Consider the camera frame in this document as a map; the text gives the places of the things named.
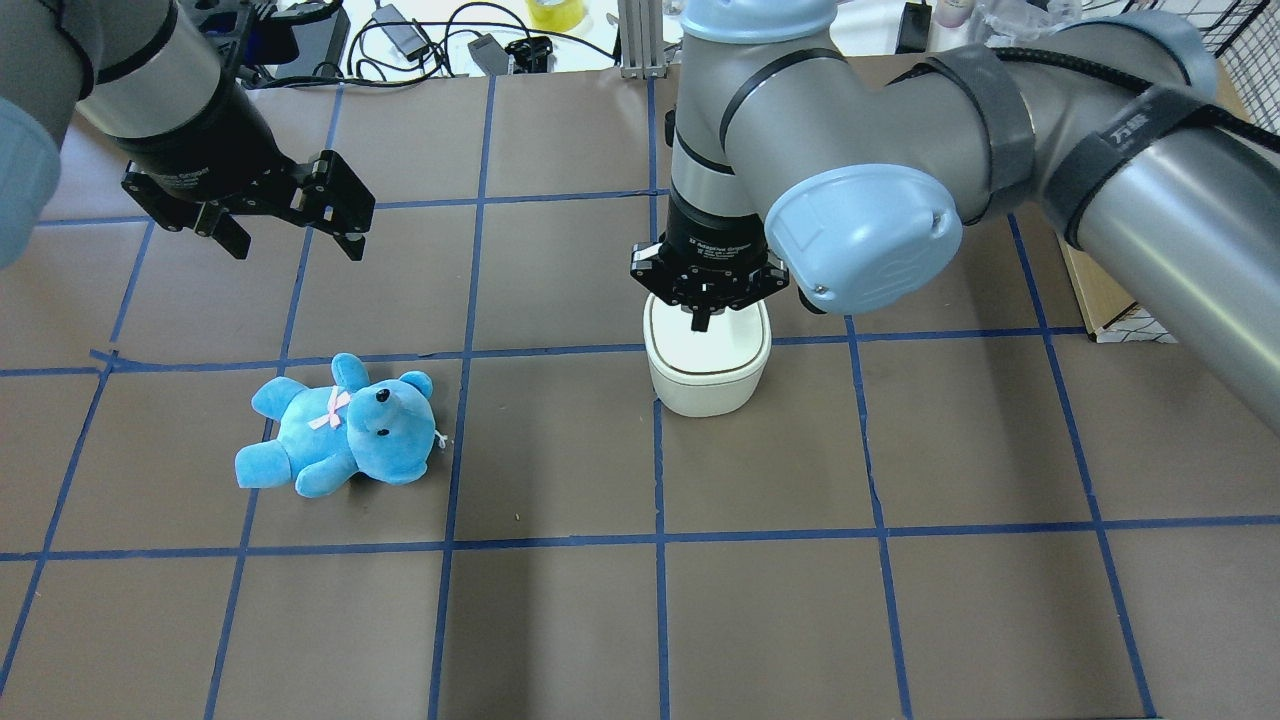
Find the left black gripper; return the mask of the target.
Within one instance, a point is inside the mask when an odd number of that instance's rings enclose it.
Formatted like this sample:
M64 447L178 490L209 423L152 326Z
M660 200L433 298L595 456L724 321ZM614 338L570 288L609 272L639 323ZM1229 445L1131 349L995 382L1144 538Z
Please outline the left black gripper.
M195 225L236 260L251 236L238 215L269 215L328 234L364 259L375 197L346 159L323 150L298 163L236 85L220 85L192 120L165 133L120 140L122 187L160 225Z

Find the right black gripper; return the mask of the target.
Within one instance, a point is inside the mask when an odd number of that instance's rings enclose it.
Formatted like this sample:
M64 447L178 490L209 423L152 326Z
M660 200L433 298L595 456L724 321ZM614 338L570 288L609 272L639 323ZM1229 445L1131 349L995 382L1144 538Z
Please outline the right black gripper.
M660 301L690 310L690 331L708 332L722 309L741 310L790 283L755 213L726 217L669 192L666 231L634 246L630 275Z

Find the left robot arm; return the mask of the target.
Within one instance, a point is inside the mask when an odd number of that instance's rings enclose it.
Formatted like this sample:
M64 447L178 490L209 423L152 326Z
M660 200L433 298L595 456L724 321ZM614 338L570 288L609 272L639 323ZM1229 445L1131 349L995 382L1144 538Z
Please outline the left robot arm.
M333 150L288 158L177 1L5 1L1 109L4 266L58 188L73 115L125 155L123 190L166 231L242 260L239 218L275 217L364 256L372 193Z

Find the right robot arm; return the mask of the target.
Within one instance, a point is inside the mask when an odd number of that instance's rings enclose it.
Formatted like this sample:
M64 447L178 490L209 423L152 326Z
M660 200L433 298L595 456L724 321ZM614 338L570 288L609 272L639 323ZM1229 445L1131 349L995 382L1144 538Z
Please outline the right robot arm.
M1267 425L1277 425L1277 136L1217 105L1179 15L1084 20L927 56L882 88L833 1L691 1L660 240L630 273L704 331L795 282L815 313L896 302L963 228L1037 201Z

